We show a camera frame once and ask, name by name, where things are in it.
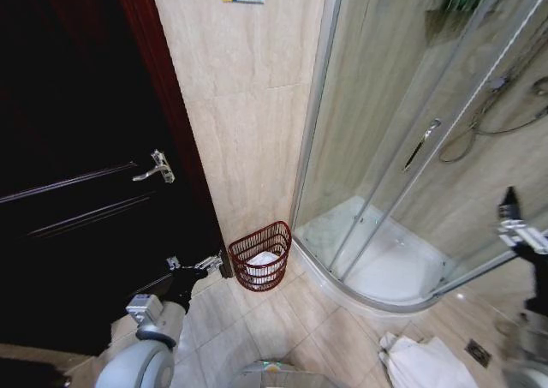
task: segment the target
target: wastebasket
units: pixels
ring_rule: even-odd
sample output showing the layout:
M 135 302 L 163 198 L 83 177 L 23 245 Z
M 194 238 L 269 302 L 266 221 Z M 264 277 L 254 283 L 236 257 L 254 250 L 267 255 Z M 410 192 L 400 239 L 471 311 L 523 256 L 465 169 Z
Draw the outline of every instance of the wastebasket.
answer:
M 235 276 L 245 288 L 267 291 L 282 281 L 291 248 L 291 230 L 276 221 L 229 245 Z

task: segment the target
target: shower hose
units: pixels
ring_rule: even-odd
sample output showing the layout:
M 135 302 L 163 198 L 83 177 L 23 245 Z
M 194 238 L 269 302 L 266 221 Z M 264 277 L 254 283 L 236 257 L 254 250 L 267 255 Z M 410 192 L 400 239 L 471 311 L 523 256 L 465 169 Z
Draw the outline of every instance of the shower hose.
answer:
M 541 26 L 545 27 L 547 21 L 548 19 L 545 20 Z M 449 140 L 444 146 L 442 146 L 438 154 L 439 161 L 446 164 L 453 164 L 457 161 L 462 160 L 474 148 L 474 144 L 478 138 L 478 135 L 501 136 L 506 134 L 512 134 L 522 128 L 528 127 L 529 125 L 533 125 L 544 117 L 548 116 L 547 105 L 541 111 L 534 114 L 533 117 L 530 118 L 528 121 L 525 121 L 524 123 L 515 127 L 497 130 L 486 130 L 482 128 L 482 122 L 485 120 L 485 117 L 487 116 L 490 108 L 500 99 L 500 97 L 506 91 L 511 88 L 513 84 L 515 84 L 515 81 L 520 78 L 521 74 L 531 64 L 534 58 L 546 47 L 546 45 L 548 45 L 548 27 L 545 27 L 544 31 L 536 37 L 537 39 L 532 43 L 532 45 L 525 52 L 517 57 L 515 63 L 506 70 L 506 72 L 497 80 L 497 83 L 492 82 L 491 94 L 487 97 L 485 102 L 474 114 L 466 129 L 451 140 Z M 548 96 L 548 76 L 542 77 L 541 79 L 535 81 L 531 87 L 531 91 L 534 95 Z M 461 151 L 461 153 L 453 158 L 448 158 L 446 156 L 447 151 L 456 142 L 465 137 L 468 137 L 468 142 L 464 149 Z

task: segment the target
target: white shower base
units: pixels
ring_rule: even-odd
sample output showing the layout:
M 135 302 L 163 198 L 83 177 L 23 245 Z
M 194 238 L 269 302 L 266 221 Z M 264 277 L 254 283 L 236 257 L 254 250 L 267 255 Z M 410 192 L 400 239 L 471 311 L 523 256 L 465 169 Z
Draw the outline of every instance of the white shower base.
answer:
M 295 235 L 330 268 L 364 200 L 355 196 L 298 227 Z M 340 278 L 381 217 L 369 206 L 331 267 Z M 452 261 L 428 242 L 388 218 L 344 283 L 366 298 L 390 305 L 414 305 L 428 300 Z

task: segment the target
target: dark wooden door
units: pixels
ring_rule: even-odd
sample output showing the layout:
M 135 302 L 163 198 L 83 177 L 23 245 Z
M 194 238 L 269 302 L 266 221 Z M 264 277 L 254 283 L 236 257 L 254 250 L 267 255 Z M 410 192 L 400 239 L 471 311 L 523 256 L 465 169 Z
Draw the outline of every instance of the dark wooden door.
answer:
M 0 342 L 97 354 L 223 247 L 153 0 L 0 0 Z M 176 176 L 132 177 L 165 153 Z

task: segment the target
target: glass shower door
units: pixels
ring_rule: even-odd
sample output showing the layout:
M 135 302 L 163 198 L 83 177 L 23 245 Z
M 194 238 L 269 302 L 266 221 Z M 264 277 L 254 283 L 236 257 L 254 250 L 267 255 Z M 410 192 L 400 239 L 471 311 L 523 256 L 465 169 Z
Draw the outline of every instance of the glass shower door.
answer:
M 502 18 L 488 1 L 444 11 L 444 0 L 341 0 L 295 222 L 297 240 L 336 275 L 374 230 L 365 205 L 457 50 L 487 13 Z
M 383 304 L 413 306 L 513 258 L 496 230 L 497 204 L 510 185 L 523 192 L 533 222 L 548 228 L 542 225 L 548 107 L 533 92 L 548 74 L 547 18 L 545 3 L 519 0 L 499 42 L 489 43 L 491 58 L 466 73 L 470 58 L 477 59 L 471 50 L 444 77 L 369 201 L 373 212 L 362 214 L 375 213 L 378 223 L 358 258 L 340 264 L 337 274 L 349 288 Z M 512 84 L 486 109 L 484 102 L 510 77 Z M 481 128 L 474 127 L 478 116 Z
M 438 249 L 445 245 L 413 225 L 429 211 L 425 231 L 443 236 L 432 228 L 437 221 L 460 226 L 453 210 L 463 208 L 429 208 L 444 187 L 460 187 L 450 194 L 462 194 L 456 202 L 478 198 L 462 189 L 457 168 L 446 176 L 449 166 L 429 170 L 430 159 L 446 136 L 466 127 L 457 120 L 472 112 L 500 56 L 513 52 L 509 43 L 522 46 L 532 35 L 533 25 L 523 22 L 542 5 L 472 3 L 458 9 L 444 0 L 341 0 L 294 233 L 332 277 L 378 307 L 421 304 L 440 284 L 461 278 L 459 269 L 470 272 L 462 249 L 449 258 Z M 487 249 L 496 241 L 488 236 L 468 247 Z M 413 252 L 400 253 L 404 248 Z M 395 258 L 384 259 L 388 254 Z

